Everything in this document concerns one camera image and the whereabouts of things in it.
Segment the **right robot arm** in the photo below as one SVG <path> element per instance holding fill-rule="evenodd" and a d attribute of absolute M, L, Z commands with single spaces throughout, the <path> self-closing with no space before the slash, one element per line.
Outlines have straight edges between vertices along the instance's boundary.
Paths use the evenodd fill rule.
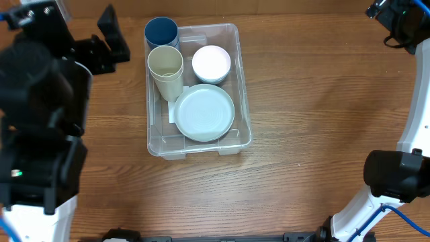
<path fill-rule="evenodd" d="M 399 207 L 429 195 L 429 2 L 374 1 L 365 14 L 376 19 L 417 61 L 408 119 L 396 150 L 372 151 L 365 160 L 365 184 L 341 212 L 324 222 L 307 241 L 375 241 L 371 229 L 394 212 L 421 234 L 429 232 L 405 216 Z"/>

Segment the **blue cup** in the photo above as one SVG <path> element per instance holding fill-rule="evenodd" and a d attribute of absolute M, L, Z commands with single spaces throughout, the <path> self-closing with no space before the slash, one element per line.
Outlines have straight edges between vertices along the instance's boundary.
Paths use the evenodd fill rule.
<path fill-rule="evenodd" d="M 178 26 L 168 17 L 156 17 L 149 21 L 144 29 L 144 37 L 151 50 L 164 45 L 180 49 Z"/>

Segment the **pink bowl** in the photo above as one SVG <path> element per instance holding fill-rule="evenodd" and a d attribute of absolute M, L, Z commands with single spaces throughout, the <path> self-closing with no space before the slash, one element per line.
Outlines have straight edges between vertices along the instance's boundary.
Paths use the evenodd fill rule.
<path fill-rule="evenodd" d="M 191 65 L 196 77 L 202 82 L 219 84 L 230 72 L 231 58 L 225 49 L 208 45 L 195 52 Z"/>

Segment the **beige cup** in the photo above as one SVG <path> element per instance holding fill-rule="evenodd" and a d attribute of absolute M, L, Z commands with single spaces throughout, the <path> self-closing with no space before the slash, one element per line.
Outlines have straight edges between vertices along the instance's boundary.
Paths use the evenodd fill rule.
<path fill-rule="evenodd" d="M 155 84 L 168 102 L 175 102 L 183 92 L 184 63 L 181 52 L 172 46 L 158 46 L 147 58 Z"/>

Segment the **clear plastic storage bin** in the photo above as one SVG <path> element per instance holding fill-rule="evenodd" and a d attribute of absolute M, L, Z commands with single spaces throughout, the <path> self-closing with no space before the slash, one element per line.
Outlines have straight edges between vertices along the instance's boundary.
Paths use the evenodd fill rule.
<path fill-rule="evenodd" d="M 240 153 L 253 140 L 239 30 L 234 24 L 178 29 L 183 91 L 165 100 L 146 69 L 147 149 L 166 160 Z"/>

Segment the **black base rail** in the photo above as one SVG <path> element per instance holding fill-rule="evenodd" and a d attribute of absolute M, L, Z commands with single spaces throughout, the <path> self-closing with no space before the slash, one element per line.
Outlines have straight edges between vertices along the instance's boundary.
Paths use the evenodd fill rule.
<path fill-rule="evenodd" d="M 238 237 L 143 237 L 140 232 L 127 229 L 110 229 L 99 241 L 102 242 L 314 242 L 314 232 L 291 232 L 283 235 Z"/>

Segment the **white paper label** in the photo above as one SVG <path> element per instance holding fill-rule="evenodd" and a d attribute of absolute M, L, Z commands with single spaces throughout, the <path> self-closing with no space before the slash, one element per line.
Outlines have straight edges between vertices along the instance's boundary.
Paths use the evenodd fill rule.
<path fill-rule="evenodd" d="M 175 102 L 168 102 L 169 123 L 175 123 Z"/>

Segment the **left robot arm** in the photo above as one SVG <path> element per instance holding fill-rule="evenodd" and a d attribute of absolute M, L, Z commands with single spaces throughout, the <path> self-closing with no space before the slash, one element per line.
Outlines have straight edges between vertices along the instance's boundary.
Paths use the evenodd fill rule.
<path fill-rule="evenodd" d="M 1 228 L 11 241 L 68 241 L 93 78 L 130 60 L 108 5 L 100 35 L 73 38 L 60 1 L 23 1 L 1 14 Z"/>

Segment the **grey plate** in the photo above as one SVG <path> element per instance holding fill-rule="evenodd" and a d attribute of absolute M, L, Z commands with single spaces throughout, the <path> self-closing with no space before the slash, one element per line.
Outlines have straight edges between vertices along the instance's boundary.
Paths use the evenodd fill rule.
<path fill-rule="evenodd" d="M 234 121 L 234 102 L 222 88 L 198 84 L 177 98 L 174 114 L 180 133 L 194 141 L 209 142 L 229 131 Z"/>

